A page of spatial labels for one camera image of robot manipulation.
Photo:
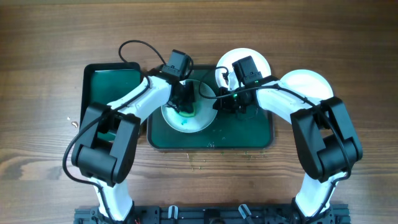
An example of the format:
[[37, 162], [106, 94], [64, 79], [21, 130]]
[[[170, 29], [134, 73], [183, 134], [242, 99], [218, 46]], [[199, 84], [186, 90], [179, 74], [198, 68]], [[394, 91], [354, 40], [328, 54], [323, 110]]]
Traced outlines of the pale blue plate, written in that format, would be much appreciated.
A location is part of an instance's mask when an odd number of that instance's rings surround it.
[[280, 80], [284, 85], [305, 96], [321, 100], [327, 100], [334, 96], [328, 81], [319, 73], [311, 70], [293, 70], [286, 73]]

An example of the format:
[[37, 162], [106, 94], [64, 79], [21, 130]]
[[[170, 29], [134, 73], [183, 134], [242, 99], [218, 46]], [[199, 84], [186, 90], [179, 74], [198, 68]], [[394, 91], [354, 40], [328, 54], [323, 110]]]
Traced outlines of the green yellow sponge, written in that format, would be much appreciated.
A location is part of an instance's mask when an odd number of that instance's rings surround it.
[[196, 108], [194, 104], [181, 105], [179, 106], [178, 109], [179, 109], [178, 114], [185, 118], [191, 118], [196, 115]]

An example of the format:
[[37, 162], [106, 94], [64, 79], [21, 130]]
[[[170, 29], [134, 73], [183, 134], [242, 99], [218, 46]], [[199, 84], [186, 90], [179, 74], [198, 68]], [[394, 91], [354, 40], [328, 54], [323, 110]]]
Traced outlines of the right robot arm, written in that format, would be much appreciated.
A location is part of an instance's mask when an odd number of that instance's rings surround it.
[[320, 219], [329, 209], [337, 184], [351, 177], [363, 150], [343, 101], [320, 74], [299, 69], [281, 79], [265, 76], [252, 56], [232, 64], [227, 92], [220, 98], [239, 105], [256, 103], [292, 126], [298, 159], [305, 171], [294, 198], [301, 219]]

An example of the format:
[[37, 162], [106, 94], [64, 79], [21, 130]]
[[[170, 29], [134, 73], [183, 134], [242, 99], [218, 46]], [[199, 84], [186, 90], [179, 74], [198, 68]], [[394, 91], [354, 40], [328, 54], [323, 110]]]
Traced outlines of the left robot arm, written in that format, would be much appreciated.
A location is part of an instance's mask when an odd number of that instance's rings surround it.
[[169, 61], [144, 73], [143, 80], [129, 93], [107, 104], [94, 102], [86, 108], [80, 130], [64, 157], [70, 158], [84, 176], [68, 177], [95, 188], [99, 221], [124, 223], [130, 218], [134, 201], [125, 179], [134, 162], [141, 124], [168, 102], [181, 106], [181, 82], [192, 70], [192, 58], [173, 50]]

